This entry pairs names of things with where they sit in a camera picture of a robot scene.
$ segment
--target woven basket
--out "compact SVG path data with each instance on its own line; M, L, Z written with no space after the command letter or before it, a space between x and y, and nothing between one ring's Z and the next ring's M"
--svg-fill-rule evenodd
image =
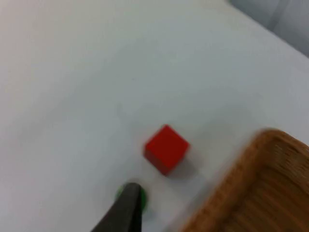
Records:
M183 232L309 232L309 147L279 130L252 141Z

